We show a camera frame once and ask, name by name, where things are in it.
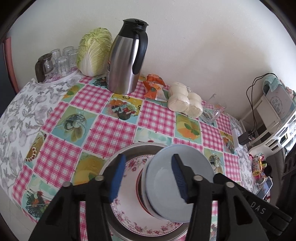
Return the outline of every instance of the metal basin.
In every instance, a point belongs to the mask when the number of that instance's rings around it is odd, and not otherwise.
[[[115,153],[113,156],[111,156],[103,168],[100,171],[100,175],[103,174],[105,168],[112,163],[112,161],[115,159],[115,157],[122,153],[126,156],[126,160],[130,160],[132,158],[135,158],[137,156],[142,155],[155,155],[158,151],[160,151],[162,148],[166,147],[166,145],[159,144],[159,143],[153,143],[153,142],[141,142],[136,143],[130,146],[127,146],[117,153]],[[189,223],[184,223],[174,231],[157,236],[157,237],[148,237],[148,236],[142,236],[136,233],[133,233],[126,229],[115,217],[110,204],[104,204],[105,214],[107,218],[107,222],[109,224],[110,230],[119,238],[125,240],[125,241],[174,241],[178,238],[182,237],[184,234],[187,233],[187,229],[189,226]]]

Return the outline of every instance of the tablecloth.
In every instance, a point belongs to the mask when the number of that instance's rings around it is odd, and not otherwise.
[[[133,93],[119,95],[107,90],[105,77],[78,73],[46,87],[32,79],[16,95],[0,118],[0,180],[25,215],[37,222],[64,181],[87,182],[112,154],[137,142],[192,146],[216,173],[252,190],[248,151],[233,148],[231,130],[242,133],[238,121],[222,114],[206,124],[172,112],[166,102],[144,97],[142,80]],[[87,240],[83,202],[80,222]],[[217,203],[212,222],[217,227]]]

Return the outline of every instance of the teal cloth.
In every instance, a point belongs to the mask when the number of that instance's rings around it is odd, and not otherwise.
[[[281,85],[281,81],[274,75],[268,75],[263,81],[263,93],[266,95],[269,89],[271,92],[275,91],[278,85]]]

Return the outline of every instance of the power adapter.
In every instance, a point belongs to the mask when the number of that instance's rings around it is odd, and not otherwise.
[[[238,141],[240,145],[246,145],[249,143],[252,139],[249,137],[248,132],[244,132],[242,135],[238,137]]]

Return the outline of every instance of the screw head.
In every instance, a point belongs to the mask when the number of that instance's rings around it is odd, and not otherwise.
[[[102,180],[104,180],[104,176],[102,176],[102,175],[97,175],[94,179],[95,179],[96,181],[102,181]]]
[[[232,182],[227,182],[227,183],[226,183],[226,186],[229,187],[229,188],[234,188],[234,183],[232,183]]]
[[[202,180],[203,180],[203,177],[200,176],[200,175],[195,175],[195,176],[193,176],[193,179],[194,179],[195,181],[202,181]]]
[[[68,182],[68,181],[65,181],[65,182],[63,183],[63,187],[64,187],[64,188],[70,187],[71,185],[72,185],[72,183],[71,183],[71,182]]]

